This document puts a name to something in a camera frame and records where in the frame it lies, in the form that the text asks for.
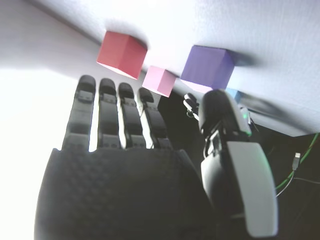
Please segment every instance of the cube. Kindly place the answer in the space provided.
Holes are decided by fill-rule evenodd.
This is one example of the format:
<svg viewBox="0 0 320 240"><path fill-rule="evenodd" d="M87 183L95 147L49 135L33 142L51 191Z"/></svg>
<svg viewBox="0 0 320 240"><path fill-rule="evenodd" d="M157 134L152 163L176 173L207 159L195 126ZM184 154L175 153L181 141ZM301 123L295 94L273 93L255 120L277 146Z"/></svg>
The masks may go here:
<svg viewBox="0 0 320 240"><path fill-rule="evenodd" d="M181 80L198 92L226 89L234 67L227 50L193 46L184 66Z"/></svg>
<svg viewBox="0 0 320 240"><path fill-rule="evenodd" d="M147 48L133 36L107 31L96 62L132 79L137 79L142 69Z"/></svg>
<svg viewBox="0 0 320 240"><path fill-rule="evenodd" d="M174 87L176 78L175 75L163 68L150 66L142 87L168 98Z"/></svg>

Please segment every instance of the pink cube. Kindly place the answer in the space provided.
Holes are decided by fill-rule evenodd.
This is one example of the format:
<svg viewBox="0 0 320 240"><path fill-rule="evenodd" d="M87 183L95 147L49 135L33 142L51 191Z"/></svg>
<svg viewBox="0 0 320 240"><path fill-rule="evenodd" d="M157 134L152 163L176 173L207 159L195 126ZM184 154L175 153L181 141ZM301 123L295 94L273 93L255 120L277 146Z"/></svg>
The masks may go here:
<svg viewBox="0 0 320 240"><path fill-rule="evenodd" d="M96 62L132 79L139 77L147 49L133 36L107 31Z"/></svg>
<svg viewBox="0 0 320 240"><path fill-rule="evenodd" d="M171 72L160 67L150 66L142 87L168 98L174 88L175 81L176 76Z"/></svg>

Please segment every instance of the purple cube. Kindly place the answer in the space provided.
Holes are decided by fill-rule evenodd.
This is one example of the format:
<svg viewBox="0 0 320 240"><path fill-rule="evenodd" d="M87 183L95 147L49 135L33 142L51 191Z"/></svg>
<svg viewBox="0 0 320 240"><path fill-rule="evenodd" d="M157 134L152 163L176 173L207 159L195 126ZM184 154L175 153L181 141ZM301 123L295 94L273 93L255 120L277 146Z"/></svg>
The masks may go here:
<svg viewBox="0 0 320 240"><path fill-rule="evenodd" d="M198 92L207 92L210 88L226 89L234 67L227 50L193 46L184 66L181 80Z"/></svg>

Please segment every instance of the white cable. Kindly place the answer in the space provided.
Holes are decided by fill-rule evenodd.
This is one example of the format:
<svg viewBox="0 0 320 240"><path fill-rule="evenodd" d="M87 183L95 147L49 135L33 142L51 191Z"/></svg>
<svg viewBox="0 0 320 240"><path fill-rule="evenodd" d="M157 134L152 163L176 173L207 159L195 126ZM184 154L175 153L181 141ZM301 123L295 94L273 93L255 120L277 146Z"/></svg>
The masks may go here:
<svg viewBox="0 0 320 240"><path fill-rule="evenodd" d="M312 180L308 180L308 179L304 179L304 178L300 178L300 177L295 177L294 179L302 180L302 181L312 183L312 184L320 184L320 181L312 181Z"/></svg>
<svg viewBox="0 0 320 240"><path fill-rule="evenodd" d="M285 187L276 195L276 197L278 197L280 194L282 194L282 193L286 190L286 188L290 185L290 183L291 183L292 180L294 179L295 172L296 172L296 171L293 171L293 174L292 174L289 182L288 182L288 183L285 185Z"/></svg>

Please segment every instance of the green cable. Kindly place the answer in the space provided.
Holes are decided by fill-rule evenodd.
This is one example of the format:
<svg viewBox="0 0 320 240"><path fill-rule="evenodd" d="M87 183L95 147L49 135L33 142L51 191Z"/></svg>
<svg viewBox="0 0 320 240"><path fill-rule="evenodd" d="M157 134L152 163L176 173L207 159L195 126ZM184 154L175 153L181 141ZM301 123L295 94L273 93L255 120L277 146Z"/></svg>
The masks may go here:
<svg viewBox="0 0 320 240"><path fill-rule="evenodd" d="M300 160L300 164L308 157L308 155L309 155L309 153L310 153L313 145L315 144L318 136L319 136L319 133L316 133L316 134L314 135L314 138L313 138L312 142L310 143L310 146L308 147L308 150L305 152L305 154L302 156L302 158L301 158L301 160ZM285 184L289 181L289 179L291 178L292 174L294 174L294 171L292 171L292 172L289 174L289 176L288 176L282 183L280 183L278 186L276 186L275 189L279 189L279 188L281 188L283 185L285 185Z"/></svg>

